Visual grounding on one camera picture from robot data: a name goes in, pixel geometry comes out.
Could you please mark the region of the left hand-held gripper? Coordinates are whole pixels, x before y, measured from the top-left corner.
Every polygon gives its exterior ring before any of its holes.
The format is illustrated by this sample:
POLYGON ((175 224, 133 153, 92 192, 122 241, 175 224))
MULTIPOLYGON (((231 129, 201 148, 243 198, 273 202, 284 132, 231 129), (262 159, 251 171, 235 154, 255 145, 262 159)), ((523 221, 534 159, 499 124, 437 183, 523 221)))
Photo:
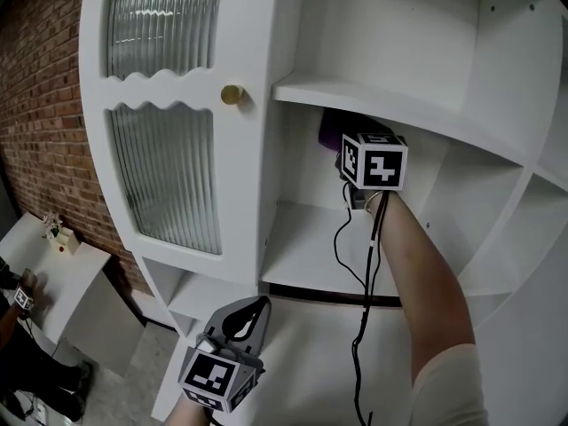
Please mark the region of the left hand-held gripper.
POLYGON ((178 378, 185 396, 208 409, 233 412, 264 373, 259 356, 270 317, 268 296, 243 298, 215 311, 206 334, 187 349, 178 378))

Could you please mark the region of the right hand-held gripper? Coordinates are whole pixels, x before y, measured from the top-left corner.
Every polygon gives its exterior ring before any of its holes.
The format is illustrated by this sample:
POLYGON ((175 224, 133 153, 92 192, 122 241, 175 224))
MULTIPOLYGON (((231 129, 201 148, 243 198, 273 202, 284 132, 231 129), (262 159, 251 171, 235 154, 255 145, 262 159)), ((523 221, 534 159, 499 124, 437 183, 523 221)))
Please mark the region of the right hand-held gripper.
POLYGON ((403 137, 392 133, 342 133, 336 159, 343 181, 342 198, 351 207, 352 194, 401 191, 408 156, 403 137))

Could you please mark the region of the purple grey cleaning cloth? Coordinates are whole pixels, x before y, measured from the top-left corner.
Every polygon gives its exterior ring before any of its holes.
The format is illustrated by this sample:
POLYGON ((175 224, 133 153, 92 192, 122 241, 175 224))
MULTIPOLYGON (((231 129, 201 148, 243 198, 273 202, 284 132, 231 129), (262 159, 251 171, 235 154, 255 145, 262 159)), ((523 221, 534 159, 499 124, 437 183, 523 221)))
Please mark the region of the purple grey cleaning cloth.
POLYGON ((341 109, 324 108, 319 127, 319 143, 338 152, 342 147, 343 134, 349 131, 351 113, 341 109))

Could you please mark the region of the white desk with hutch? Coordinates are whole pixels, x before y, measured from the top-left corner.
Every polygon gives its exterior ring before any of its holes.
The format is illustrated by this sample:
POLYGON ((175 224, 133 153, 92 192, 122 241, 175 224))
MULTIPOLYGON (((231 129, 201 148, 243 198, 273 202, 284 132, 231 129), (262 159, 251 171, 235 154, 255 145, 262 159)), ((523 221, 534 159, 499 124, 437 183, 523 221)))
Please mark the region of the white desk with hutch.
POLYGON ((558 0, 277 0, 263 254, 247 278, 135 257, 182 339, 262 288, 360 299, 371 222, 342 198, 324 108, 408 147, 401 191, 479 325, 568 225, 568 8, 558 0))

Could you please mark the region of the person's left forearm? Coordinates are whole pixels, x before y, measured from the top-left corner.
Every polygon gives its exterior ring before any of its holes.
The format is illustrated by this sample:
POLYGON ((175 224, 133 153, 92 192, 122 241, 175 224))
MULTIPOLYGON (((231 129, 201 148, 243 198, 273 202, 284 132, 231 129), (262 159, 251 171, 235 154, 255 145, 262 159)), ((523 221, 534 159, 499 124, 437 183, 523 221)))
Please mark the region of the person's left forearm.
POLYGON ((163 426, 210 426, 203 406, 181 395, 163 426))

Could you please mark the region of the person's right forearm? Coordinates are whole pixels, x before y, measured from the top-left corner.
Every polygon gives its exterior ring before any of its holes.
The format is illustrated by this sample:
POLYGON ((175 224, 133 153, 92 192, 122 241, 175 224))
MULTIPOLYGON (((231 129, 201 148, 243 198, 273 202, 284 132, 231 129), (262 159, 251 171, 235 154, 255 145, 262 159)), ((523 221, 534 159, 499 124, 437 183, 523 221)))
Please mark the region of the person's right forearm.
POLYGON ((411 374, 439 353, 475 342, 462 288, 413 212, 390 193, 380 238, 411 336, 411 374))

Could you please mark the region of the white table top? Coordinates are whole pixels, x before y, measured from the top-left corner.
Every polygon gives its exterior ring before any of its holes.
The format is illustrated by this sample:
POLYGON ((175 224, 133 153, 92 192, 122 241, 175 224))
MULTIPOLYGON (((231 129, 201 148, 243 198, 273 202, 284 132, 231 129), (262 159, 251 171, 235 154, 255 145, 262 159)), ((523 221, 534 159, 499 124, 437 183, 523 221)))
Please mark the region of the white table top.
MULTIPOLYGON (((399 310, 374 310, 360 351, 361 311, 276 299, 262 353, 265 372, 222 426, 409 426, 415 379, 399 310)), ((568 308, 517 293, 475 331, 489 426, 560 426, 568 418, 568 308)))

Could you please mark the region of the gold round door knob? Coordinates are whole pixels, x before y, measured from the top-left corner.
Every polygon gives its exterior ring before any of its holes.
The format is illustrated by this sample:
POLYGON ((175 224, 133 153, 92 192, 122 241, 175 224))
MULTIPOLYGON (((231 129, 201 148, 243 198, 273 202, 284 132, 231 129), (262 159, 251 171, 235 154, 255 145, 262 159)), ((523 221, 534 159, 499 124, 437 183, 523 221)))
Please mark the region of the gold round door knob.
POLYGON ((222 102, 228 106, 238 105, 244 95, 244 88, 238 84, 227 84, 220 93, 222 102))

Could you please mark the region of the small white side table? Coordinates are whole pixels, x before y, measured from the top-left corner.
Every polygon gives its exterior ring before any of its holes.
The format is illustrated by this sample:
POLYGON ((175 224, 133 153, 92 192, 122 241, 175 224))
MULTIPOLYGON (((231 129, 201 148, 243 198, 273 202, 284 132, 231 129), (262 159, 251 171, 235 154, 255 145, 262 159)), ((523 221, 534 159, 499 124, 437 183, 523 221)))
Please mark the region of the small white side table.
POLYGON ((110 255, 81 243, 72 255, 43 237, 42 221, 27 213, 0 240, 13 272, 30 269, 41 289, 32 310, 34 338, 47 352, 74 347, 99 366, 126 374, 144 326, 103 272, 110 255))

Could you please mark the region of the white ribbed glass cabinet door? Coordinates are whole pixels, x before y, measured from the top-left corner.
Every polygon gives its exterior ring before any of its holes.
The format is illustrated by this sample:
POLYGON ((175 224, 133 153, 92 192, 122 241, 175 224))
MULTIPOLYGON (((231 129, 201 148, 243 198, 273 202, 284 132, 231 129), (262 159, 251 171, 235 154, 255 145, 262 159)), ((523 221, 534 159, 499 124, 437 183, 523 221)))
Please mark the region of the white ribbed glass cabinet door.
POLYGON ((106 205, 135 256, 217 277, 263 254, 277 0, 83 0, 79 77, 106 205), (238 105, 220 98, 238 84, 238 105))

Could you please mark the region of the white box with flowers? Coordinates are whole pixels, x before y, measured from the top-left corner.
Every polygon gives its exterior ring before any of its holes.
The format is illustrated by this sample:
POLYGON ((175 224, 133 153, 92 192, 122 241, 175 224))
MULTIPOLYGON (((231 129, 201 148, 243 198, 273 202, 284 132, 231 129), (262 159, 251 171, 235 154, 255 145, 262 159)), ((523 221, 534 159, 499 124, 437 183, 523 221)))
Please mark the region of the white box with flowers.
POLYGON ((80 243, 73 230, 65 227, 59 215, 48 212, 43 217, 44 238, 61 254, 72 256, 80 243))

